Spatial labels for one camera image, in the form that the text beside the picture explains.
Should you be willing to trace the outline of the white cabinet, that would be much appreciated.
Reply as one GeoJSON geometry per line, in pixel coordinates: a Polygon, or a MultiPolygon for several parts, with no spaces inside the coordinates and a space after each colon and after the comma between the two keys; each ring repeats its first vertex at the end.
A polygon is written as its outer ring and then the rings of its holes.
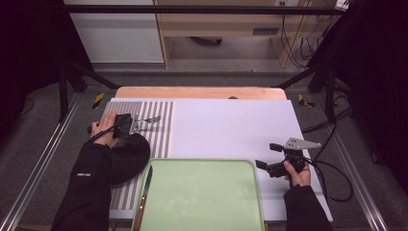
{"type": "Polygon", "coordinates": [[[93,64],[164,61],[154,13],[72,13],[70,16],[93,64]]]}

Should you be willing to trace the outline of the green tray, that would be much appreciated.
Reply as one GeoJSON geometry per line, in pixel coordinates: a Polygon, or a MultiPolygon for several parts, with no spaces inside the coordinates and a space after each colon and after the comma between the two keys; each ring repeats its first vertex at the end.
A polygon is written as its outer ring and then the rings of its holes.
{"type": "Polygon", "coordinates": [[[256,169],[247,160],[153,159],[140,231],[264,231],[256,169]]]}

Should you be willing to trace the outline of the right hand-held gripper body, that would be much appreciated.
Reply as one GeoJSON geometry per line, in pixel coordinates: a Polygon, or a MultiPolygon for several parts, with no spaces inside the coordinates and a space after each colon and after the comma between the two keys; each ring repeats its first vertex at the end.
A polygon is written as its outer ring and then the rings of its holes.
{"type": "Polygon", "coordinates": [[[300,140],[297,138],[289,138],[285,144],[282,145],[285,159],[277,164],[268,165],[268,174],[270,177],[281,177],[288,175],[284,167],[284,162],[288,161],[292,164],[297,172],[300,172],[305,167],[305,157],[303,155],[304,149],[320,148],[319,142],[311,142],[300,140]]]}

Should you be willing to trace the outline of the black round plate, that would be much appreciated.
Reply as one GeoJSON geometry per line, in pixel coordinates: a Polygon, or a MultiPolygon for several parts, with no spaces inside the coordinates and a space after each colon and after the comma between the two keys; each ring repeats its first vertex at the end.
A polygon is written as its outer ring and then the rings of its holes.
{"type": "Polygon", "coordinates": [[[147,139],[136,133],[120,139],[113,148],[110,184],[120,185],[139,176],[150,160],[151,149],[147,139]]]}

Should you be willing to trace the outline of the person's left hand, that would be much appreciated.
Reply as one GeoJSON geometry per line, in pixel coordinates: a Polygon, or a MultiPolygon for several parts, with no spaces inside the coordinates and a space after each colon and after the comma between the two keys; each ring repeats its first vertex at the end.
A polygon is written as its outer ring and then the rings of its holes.
{"type": "Polygon", "coordinates": [[[107,113],[101,121],[95,121],[91,125],[90,141],[101,145],[108,145],[113,148],[118,139],[114,139],[114,129],[116,113],[107,113]]]}

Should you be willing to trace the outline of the black curtain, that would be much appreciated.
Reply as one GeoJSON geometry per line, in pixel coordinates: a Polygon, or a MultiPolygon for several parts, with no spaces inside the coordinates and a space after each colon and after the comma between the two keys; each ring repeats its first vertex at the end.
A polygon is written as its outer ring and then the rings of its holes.
{"type": "Polygon", "coordinates": [[[87,85],[76,63],[92,69],[64,0],[0,0],[0,140],[10,133],[32,91],[61,82],[87,85]]]}
{"type": "Polygon", "coordinates": [[[379,161],[408,191],[408,0],[351,0],[312,64],[332,59],[379,161]]]}

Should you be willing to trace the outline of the aluminium floor rail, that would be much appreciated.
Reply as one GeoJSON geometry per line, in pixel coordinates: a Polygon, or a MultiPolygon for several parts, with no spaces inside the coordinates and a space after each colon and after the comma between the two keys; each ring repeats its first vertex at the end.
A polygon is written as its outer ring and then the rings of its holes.
{"type": "Polygon", "coordinates": [[[346,204],[354,206],[355,210],[345,211],[349,219],[363,216],[369,231],[389,231],[381,215],[373,194],[370,192],[369,178],[364,177],[374,167],[370,148],[361,135],[356,117],[350,108],[339,107],[339,118],[326,130],[329,135],[327,146],[318,157],[319,166],[325,165],[338,178],[325,175],[326,187],[331,196],[341,189],[335,184],[345,183],[345,194],[340,198],[343,208],[346,204]]]}
{"type": "Polygon", "coordinates": [[[82,94],[74,93],[71,102],[68,106],[67,114],[63,120],[59,122],[44,146],[41,155],[38,157],[36,165],[30,172],[30,176],[25,181],[25,184],[18,194],[18,197],[14,201],[11,209],[7,212],[4,219],[0,222],[0,231],[14,231],[19,223],[22,215],[24,214],[33,194],[35,193],[38,184],[46,171],[58,145],[60,144],[66,128],[68,127],[75,111],[78,107],[78,103],[83,98],[82,94]]]}

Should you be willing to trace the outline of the striped placemat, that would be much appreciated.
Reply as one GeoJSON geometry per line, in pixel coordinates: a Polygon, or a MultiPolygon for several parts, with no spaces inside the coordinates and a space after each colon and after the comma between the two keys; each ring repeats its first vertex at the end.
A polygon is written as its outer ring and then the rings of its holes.
{"type": "MultiPolygon", "coordinates": [[[[151,158],[166,158],[169,153],[170,128],[173,103],[162,101],[108,102],[105,113],[118,115],[131,114],[132,118],[146,119],[160,116],[156,123],[140,122],[138,132],[144,136],[151,147],[151,158]]],[[[112,187],[112,210],[134,210],[138,205],[140,185],[143,174],[112,187]]]]}

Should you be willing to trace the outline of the person's right hand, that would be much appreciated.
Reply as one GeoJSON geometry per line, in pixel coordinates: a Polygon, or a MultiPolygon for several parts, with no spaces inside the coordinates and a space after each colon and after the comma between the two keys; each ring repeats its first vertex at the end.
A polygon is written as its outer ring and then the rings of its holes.
{"type": "Polygon", "coordinates": [[[285,179],[289,180],[293,186],[304,187],[311,185],[311,171],[308,164],[300,172],[297,172],[288,161],[284,162],[284,167],[288,172],[288,175],[285,175],[285,179]]]}

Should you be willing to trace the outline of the knife with wooden handle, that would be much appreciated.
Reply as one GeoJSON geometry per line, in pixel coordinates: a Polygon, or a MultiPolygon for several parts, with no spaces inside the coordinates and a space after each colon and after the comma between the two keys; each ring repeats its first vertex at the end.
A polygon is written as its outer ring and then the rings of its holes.
{"type": "Polygon", "coordinates": [[[143,212],[144,212],[144,208],[145,208],[145,204],[146,204],[146,200],[147,200],[147,196],[149,192],[150,183],[152,180],[152,175],[153,175],[153,167],[149,167],[149,170],[147,172],[147,176],[145,179],[145,184],[144,184],[144,188],[142,191],[141,199],[140,199],[140,205],[139,205],[137,215],[134,221],[133,231],[140,231],[142,216],[143,216],[143,212]]]}

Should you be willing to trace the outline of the fork with wooden handle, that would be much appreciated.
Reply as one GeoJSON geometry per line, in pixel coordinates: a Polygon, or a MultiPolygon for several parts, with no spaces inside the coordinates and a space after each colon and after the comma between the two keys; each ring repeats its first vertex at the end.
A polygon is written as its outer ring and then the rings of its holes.
{"type": "Polygon", "coordinates": [[[156,123],[161,120],[161,116],[157,115],[150,118],[136,119],[134,122],[146,122],[146,123],[156,123]]]}

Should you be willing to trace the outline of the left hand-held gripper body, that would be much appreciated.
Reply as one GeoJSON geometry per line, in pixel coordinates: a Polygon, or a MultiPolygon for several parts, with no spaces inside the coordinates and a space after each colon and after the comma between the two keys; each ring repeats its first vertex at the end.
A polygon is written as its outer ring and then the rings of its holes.
{"type": "Polygon", "coordinates": [[[133,135],[139,131],[139,124],[130,114],[117,115],[115,117],[114,138],[133,135]]]}

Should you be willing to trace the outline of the black metal stand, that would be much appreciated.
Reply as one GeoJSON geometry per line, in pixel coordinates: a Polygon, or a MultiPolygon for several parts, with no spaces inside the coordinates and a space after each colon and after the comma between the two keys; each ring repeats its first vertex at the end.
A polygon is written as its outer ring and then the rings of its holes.
{"type": "Polygon", "coordinates": [[[62,122],[68,114],[67,83],[70,83],[70,85],[76,92],[84,92],[87,89],[88,85],[85,83],[83,76],[89,76],[91,79],[111,90],[117,90],[120,88],[120,85],[103,78],[102,76],[96,74],[93,70],[86,68],[80,64],[74,62],[66,62],[64,64],[61,64],[58,70],[60,90],[59,122],[62,122]]]}
{"type": "Polygon", "coordinates": [[[335,77],[332,74],[330,61],[323,61],[316,64],[307,65],[306,69],[296,74],[291,79],[277,85],[276,87],[285,90],[295,83],[312,75],[312,80],[307,87],[310,93],[321,93],[325,89],[325,115],[331,123],[336,121],[334,113],[334,88],[335,77]]]}

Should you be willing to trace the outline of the wooden desk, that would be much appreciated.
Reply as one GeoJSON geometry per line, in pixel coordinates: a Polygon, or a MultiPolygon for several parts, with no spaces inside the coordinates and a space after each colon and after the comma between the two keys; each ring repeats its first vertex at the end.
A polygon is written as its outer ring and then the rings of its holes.
{"type": "MultiPolygon", "coordinates": [[[[314,0],[153,0],[155,6],[256,6],[256,7],[311,7],[314,0]]],[[[157,13],[158,26],[169,64],[174,38],[198,37],[204,39],[227,37],[270,38],[282,67],[289,64],[294,42],[300,34],[303,15],[281,14],[189,14],[157,13]]]]}

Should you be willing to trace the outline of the black horizontal frame bar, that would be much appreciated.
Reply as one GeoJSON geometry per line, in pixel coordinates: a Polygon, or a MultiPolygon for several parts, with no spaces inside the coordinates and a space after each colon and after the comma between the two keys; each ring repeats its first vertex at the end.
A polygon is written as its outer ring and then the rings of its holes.
{"type": "Polygon", "coordinates": [[[248,6],[150,6],[150,5],[44,5],[45,9],[68,13],[189,13],[189,14],[285,14],[341,15],[342,11],[314,7],[248,6]]]}

